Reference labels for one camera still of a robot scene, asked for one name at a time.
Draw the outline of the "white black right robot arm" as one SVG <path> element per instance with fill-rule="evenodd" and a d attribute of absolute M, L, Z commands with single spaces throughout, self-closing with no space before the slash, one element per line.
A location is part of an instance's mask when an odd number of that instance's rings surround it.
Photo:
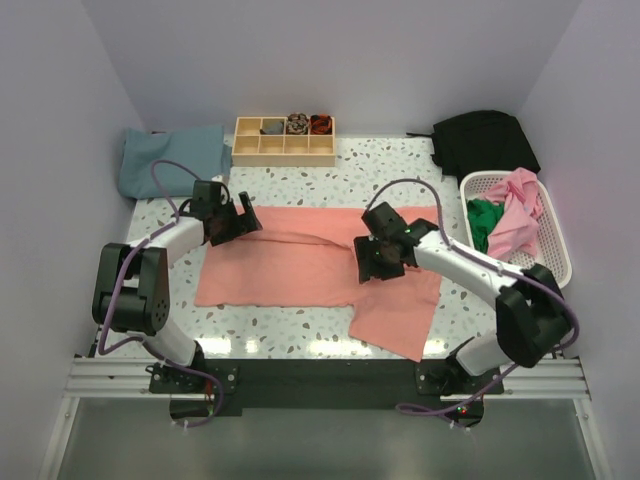
<path fill-rule="evenodd" d="M 406 222 L 388 203 L 366 210 L 369 233 L 354 240 L 359 280 L 391 280 L 408 267 L 448 278 L 495 312 L 495 329 L 470 338 L 418 374 L 431 395 L 469 392 L 504 365 L 535 367 L 574 328 L 560 288 L 545 266 L 505 265 L 447 236 L 439 225 Z"/>

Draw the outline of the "salmon pink t shirt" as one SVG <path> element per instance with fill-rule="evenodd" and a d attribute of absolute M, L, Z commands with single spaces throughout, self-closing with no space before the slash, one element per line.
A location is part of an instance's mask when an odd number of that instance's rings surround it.
<path fill-rule="evenodd" d="M 368 230 L 355 208 L 258 206 L 263 228 L 208 247 L 194 303 L 354 309 L 351 337 L 418 362 L 440 297 L 440 275 L 360 283 L 354 240 Z"/>

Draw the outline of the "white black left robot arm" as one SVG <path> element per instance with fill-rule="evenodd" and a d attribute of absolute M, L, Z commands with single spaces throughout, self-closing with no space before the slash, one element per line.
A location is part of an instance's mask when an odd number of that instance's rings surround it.
<path fill-rule="evenodd" d="M 200 390 L 207 368 L 196 359 L 197 341 L 171 318 L 169 268 L 208 243 L 222 245 L 262 229 L 245 191 L 237 209 L 227 186 L 197 180 L 190 199 L 155 232 L 130 243 L 109 243 L 101 251 L 92 317 L 102 327 L 97 350 L 107 355 L 124 344 L 141 343 L 174 366 L 171 378 L 185 392 Z"/>

